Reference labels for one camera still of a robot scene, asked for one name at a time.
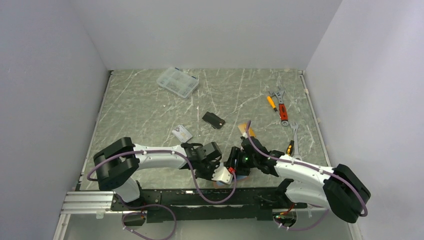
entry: orange-yellow object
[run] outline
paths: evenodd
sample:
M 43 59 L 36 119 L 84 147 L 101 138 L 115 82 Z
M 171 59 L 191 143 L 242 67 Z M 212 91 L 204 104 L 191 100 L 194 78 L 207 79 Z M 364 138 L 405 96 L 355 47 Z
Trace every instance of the orange-yellow object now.
M 274 104 L 273 99 L 272 99 L 270 96 L 267 96 L 267 97 L 266 97 L 266 99 L 268 100 L 268 103 L 269 103 L 269 105 L 271 105 L 272 109 L 274 109 L 274 111 L 276 111 L 276 112 L 277 112 L 277 107 L 276 107 L 276 105 Z
M 242 123 L 240 125 L 238 125 L 238 130 L 240 130 L 241 135 L 243 135 L 246 132 L 246 127 L 248 126 L 248 123 Z M 252 127 L 249 127 L 249 135 L 251 137 L 256 137 L 256 134 L 253 132 Z

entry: yellow screwdriver handle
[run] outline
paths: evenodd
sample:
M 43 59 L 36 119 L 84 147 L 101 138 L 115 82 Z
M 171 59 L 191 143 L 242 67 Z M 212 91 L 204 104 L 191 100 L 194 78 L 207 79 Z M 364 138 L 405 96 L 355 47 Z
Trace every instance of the yellow screwdriver handle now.
M 276 107 L 276 105 L 274 104 L 273 99 L 272 99 L 270 96 L 267 96 L 267 97 L 266 97 L 266 99 L 268 100 L 269 105 L 271 105 L 271 107 L 274 109 L 274 111 L 276 111 L 276 112 L 277 112 L 277 107 Z

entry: black object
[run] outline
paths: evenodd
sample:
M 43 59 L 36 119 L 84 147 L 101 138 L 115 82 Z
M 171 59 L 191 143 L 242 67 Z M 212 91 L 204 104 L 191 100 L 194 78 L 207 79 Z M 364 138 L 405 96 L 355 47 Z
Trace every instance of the black object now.
M 256 139 L 254 136 L 250 137 L 254 145 L 264 152 L 265 154 L 268 154 L 270 156 L 279 158 L 282 155 L 284 155 L 284 152 L 278 151 L 278 150 L 272 150 L 268 151 L 262 144 L 259 142 L 258 139 Z M 273 176 L 278 177 L 277 171 L 275 169 L 275 165 L 277 165 L 277 161 L 273 159 L 268 159 L 267 157 L 263 156 L 259 152 L 257 152 L 249 139 L 243 138 L 241 142 L 241 147 L 243 148 L 243 151 L 248 155 L 250 159 L 252 159 L 251 168 L 257 168 L 264 174 L 271 174 Z
M 291 140 L 290 144 L 287 147 L 287 150 L 285 151 L 285 153 L 287 155 L 291 156 L 294 150 L 295 150 L 295 141 Z
M 365 203 L 368 202 L 371 197 L 370 191 L 349 167 L 339 164 L 333 171 L 335 175 L 348 181 L 359 193 Z M 323 189 L 331 211 L 343 221 L 351 224 L 356 223 L 359 215 L 364 209 L 353 191 L 340 180 L 332 176 L 324 180 Z
M 201 117 L 201 119 L 212 125 L 214 129 L 221 129 L 225 124 L 225 121 L 222 118 L 208 111 Z
M 224 162 L 224 166 L 235 170 L 237 176 L 249 176 L 251 168 L 254 168 L 253 159 L 242 151 L 239 147 L 233 146 L 229 153 L 228 160 Z
M 94 165 L 97 166 L 117 154 L 133 151 L 133 147 L 131 138 L 123 137 L 96 153 L 93 157 Z M 134 154 L 122 158 L 123 161 L 120 158 L 114 159 L 95 171 L 100 191 L 111 191 L 122 186 L 139 168 L 140 160 Z
M 142 217 L 142 214 L 130 214 L 128 216 L 125 217 L 125 219 L 123 220 L 123 224 L 126 227 L 139 227 L 139 226 L 143 226 L 143 224 L 145 223 L 146 219 L 144 217 Z
M 227 188 L 202 188 L 202 193 L 212 201 L 222 200 L 227 197 L 232 189 Z M 145 204 L 159 203 L 168 206 L 174 211 L 177 220 L 217 220 L 217 219 L 254 219 L 269 221 L 273 219 L 273 209 L 288 209 L 292 202 L 268 203 L 265 199 L 275 199 L 275 187 L 248 187 L 236 189 L 234 195 L 225 202 L 225 205 L 243 205 L 243 207 L 213 207 L 204 201 L 195 189 L 144 189 Z M 111 211 L 134 211 L 123 206 L 114 196 Z M 295 209 L 307 208 L 306 203 L 297 203 Z M 149 207 L 147 210 L 148 223 L 161 223 L 172 221 L 171 214 L 160 207 Z
M 201 179 L 212 180 L 215 169 L 220 166 L 220 159 L 222 157 L 221 150 L 216 142 L 210 142 L 204 146 L 198 143 L 183 143 L 181 147 L 184 148 L 188 160 L 193 166 L 194 176 Z M 186 163 L 180 169 L 190 169 L 189 164 Z
M 285 178 L 277 187 L 275 190 L 275 197 L 277 198 L 278 203 L 289 203 L 292 204 L 292 201 L 287 197 L 286 191 L 287 188 L 291 183 L 293 183 L 294 180 L 291 178 Z

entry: wrench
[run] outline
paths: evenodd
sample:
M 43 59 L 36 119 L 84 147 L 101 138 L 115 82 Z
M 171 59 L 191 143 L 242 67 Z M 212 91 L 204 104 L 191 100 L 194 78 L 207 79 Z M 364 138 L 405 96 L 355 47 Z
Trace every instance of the wrench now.
M 284 127 L 287 127 L 289 125 L 289 116 L 287 115 L 286 106 L 283 102 L 284 88 L 281 89 L 280 87 L 278 87 L 277 92 L 269 91 L 269 95 L 271 98 L 276 96 L 276 98 L 278 99 L 279 117 L 281 119 L 281 124 Z
M 299 145 L 298 145 L 298 128 L 299 124 L 297 122 L 291 123 L 290 128 L 293 129 L 293 140 L 294 140 L 294 151 L 291 155 L 292 158 L 303 161 L 302 156 L 299 154 Z

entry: screwdriver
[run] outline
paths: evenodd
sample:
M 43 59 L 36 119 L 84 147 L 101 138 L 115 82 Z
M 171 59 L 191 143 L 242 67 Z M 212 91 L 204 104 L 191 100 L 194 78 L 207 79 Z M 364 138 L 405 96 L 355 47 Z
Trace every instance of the screwdriver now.
M 276 112 L 277 112 L 277 107 L 276 107 L 276 105 L 274 104 L 273 99 L 272 99 L 270 96 L 267 96 L 267 97 L 266 97 L 266 99 L 268 100 L 269 105 L 271 105 L 271 107 L 274 109 L 274 111 L 276 111 Z
M 290 144 L 287 147 L 287 150 L 285 151 L 287 153 L 287 155 L 289 155 L 289 156 L 292 155 L 293 150 L 294 150 L 294 147 L 295 147 L 295 141 L 294 140 L 291 140 L 290 141 Z

